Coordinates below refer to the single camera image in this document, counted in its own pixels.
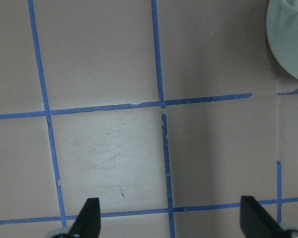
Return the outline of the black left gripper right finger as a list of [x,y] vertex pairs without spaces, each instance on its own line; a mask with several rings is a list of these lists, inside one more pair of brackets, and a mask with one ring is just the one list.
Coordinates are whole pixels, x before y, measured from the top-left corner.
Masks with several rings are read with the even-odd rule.
[[241,196],[239,224],[246,238],[276,238],[284,231],[253,196]]

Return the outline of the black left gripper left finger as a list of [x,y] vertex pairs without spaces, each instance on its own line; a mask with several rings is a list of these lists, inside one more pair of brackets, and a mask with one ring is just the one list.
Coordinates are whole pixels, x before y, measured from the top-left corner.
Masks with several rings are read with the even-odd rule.
[[98,238],[101,230],[99,198],[88,198],[72,225],[71,238]]

